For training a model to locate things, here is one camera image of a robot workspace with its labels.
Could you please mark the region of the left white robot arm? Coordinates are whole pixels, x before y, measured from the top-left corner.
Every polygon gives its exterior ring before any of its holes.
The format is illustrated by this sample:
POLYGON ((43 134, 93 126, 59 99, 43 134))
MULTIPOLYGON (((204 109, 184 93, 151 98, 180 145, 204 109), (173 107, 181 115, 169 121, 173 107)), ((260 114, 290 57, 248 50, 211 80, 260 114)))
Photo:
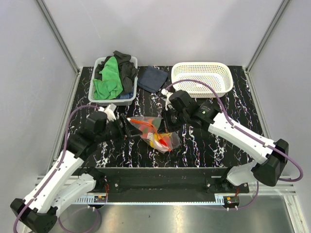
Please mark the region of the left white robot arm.
POLYGON ((56 163, 41 182, 23 199, 16 198, 10 207, 16 223, 23 223, 35 233, 48 233, 63 211, 87 192, 107 188, 105 174, 87 168, 70 186, 63 188, 69 177, 96 150, 98 144, 110 140, 127 140, 142 132, 124 115, 113 120, 105 112, 92 112, 80 129, 71 134, 56 163))

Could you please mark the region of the clear zip top bag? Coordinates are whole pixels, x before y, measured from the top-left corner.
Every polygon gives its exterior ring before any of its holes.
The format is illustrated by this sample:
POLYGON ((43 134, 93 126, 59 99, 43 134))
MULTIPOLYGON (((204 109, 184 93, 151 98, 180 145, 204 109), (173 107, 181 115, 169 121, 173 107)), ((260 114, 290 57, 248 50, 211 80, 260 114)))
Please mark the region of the clear zip top bag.
MULTIPOLYGON (((159 134, 157 132, 158 127, 160 126, 161 120, 162 118, 160 117, 153 117, 153 116, 132 116, 132 117, 128 117, 127 119, 130 121, 130 123, 135 126, 136 128, 138 128, 140 130, 140 126, 142 124, 146 124, 148 125, 148 123, 146 122, 146 120, 148 119, 154 119, 154 124, 155 126, 151 125, 154 129, 155 129, 155 133, 159 134)), ((150 147, 152 147, 153 149, 156 149, 157 151, 161 152, 161 153, 166 153, 166 152, 170 152, 173 149, 176 149, 177 147, 179 147, 181 145, 181 141, 180 138, 178 136, 178 134, 176 132, 170 133, 171 134, 171 140, 172 140, 172 148, 154 148, 149 144, 149 141, 147 140, 147 138, 143 138, 142 135, 140 136, 142 140, 144 140, 150 147)))

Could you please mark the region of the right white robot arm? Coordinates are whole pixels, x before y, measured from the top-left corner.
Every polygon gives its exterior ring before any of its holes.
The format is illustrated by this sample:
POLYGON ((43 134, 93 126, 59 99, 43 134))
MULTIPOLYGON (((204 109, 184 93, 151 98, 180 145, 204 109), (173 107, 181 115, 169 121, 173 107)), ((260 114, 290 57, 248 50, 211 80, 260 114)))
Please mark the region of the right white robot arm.
POLYGON ((199 105, 186 91, 171 93, 163 89, 161 93, 166 96, 166 105, 161 114, 160 133, 176 132, 188 124, 222 137, 253 159, 249 164, 228 168, 220 181, 222 190, 229 193, 242 183, 252 181, 271 187, 277 184, 288 161, 288 142, 265 138, 226 118, 218 107, 211 106, 208 101, 199 105))

